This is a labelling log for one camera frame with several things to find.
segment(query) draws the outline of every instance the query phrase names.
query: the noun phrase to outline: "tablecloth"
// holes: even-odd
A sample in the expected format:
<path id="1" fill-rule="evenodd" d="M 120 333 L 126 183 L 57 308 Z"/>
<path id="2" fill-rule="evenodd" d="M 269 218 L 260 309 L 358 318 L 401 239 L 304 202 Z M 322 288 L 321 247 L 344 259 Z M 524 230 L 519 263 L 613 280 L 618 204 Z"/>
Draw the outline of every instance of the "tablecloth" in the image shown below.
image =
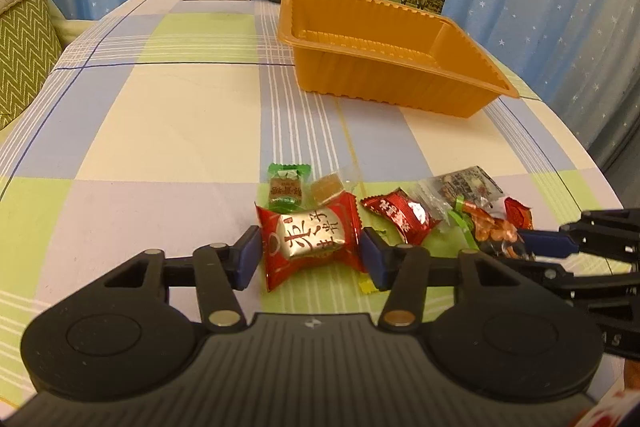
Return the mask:
<path id="1" fill-rule="evenodd" d="M 64 51 L 0 149 L 4 402 L 33 392 L 18 346 L 35 314 L 146 248 L 176 257 L 233 243 L 256 223 L 271 162 L 309 163 L 314 177 L 356 164 L 359 196 L 478 164 L 532 207 L 539 229 L 620 206 L 571 132 L 504 66 L 522 98 L 495 100 L 468 120 L 302 92 L 291 50 L 275 37 L 278 10 L 265 0 L 129 0 Z M 388 223 L 361 214 L 399 242 Z M 435 233 L 428 247 L 454 253 L 446 239 Z M 589 255 L 564 265 L 626 268 Z M 385 295 L 364 295 L 357 281 L 334 264 L 268 294 L 258 270 L 238 298 L 248 315 L 376 319 Z M 191 289 L 172 289 L 171 302 L 198 319 Z M 430 289 L 425 319 L 451 304 L 451 289 Z M 607 359 L 594 395 L 620 367 Z"/>

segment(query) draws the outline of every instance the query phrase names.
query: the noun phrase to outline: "metal screw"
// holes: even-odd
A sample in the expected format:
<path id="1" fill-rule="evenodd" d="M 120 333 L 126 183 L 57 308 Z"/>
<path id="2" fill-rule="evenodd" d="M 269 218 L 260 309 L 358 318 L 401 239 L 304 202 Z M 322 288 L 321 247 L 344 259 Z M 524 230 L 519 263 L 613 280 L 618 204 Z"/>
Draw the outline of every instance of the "metal screw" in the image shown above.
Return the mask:
<path id="1" fill-rule="evenodd" d="M 392 310 L 386 312 L 383 319 L 391 326 L 403 327 L 413 324 L 415 322 L 415 315 L 407 310 Z"/>
<path id="2" fill-rule="evenodd" d="M 240 321 L 240 315 L 233 310 L 218 310 L 209 315 L 209 322 L 215 326 L 228 328 Z"/>

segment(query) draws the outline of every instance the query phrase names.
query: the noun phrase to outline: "plaid tablecloth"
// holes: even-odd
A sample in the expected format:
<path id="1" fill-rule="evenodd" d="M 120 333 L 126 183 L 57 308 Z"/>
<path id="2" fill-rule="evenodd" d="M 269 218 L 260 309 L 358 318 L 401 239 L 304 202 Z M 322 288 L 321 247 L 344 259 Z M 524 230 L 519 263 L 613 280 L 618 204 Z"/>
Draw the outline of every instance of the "plaid tablecloth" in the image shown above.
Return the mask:
<path id="1" fill-rule="evenodd" d="M 533 208 L 539 229 L 620 205 L 571 132 L 506 68 L 522 98 L 496 100 L 468 120 L 301 92 L 291 51 L 275 37 L 278 9 L 263 0 L 129 0 L 63 53 L 0 149 L 4 402 L 33 392 L 18 346 L 35 314 L 145 248 L 172 257 L 233 243 L 256 223 L 271 162 L 309 163 L 316 177 L 356 162 L 358 195 L 479 164 Z M 399 242 L 388 222 L 361 214 Z M 454 255 L 459 245 L 434 233 L 428 247 Z M 565 265 L 609 272 L 589 255 Z M 238 298 L 248 315 L 376 319 L 385 295 L 364 295 L 357 282 L 334 264 L 267 294 L 257 273 Z M 451 289 L 430 289 L 425 318 L 451 303 Z M 192 290 L 172 290 L 172 304 L 198 318 Z M 594 394 L 619 373 L 607 359 Z"/>

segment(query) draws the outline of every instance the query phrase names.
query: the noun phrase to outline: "green wrapped candy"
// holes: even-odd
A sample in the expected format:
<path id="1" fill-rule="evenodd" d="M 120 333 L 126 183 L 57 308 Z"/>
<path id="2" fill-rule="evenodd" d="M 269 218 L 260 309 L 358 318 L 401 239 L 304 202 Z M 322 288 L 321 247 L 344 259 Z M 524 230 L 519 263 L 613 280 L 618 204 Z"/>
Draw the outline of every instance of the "green wrapped candy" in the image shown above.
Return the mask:
<path id="1" fill-rule="evenodd" d="M 310 174 L 311 166 L 306 164 L 269 165 L 269 209 L 280 214 L 302 210 L 303 187 Z"/>

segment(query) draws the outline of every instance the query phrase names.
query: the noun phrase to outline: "chevron pattern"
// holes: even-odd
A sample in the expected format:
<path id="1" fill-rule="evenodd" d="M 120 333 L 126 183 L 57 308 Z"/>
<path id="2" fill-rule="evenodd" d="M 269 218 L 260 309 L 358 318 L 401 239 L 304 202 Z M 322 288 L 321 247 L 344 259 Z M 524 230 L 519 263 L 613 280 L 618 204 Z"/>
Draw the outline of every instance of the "chevron pattern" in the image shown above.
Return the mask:
<path id="1" fill-rule="evenodd" d="M 0 15 L 0 129 L 33 101 L 61 53 L 47 0 L 22 0 Z"/>

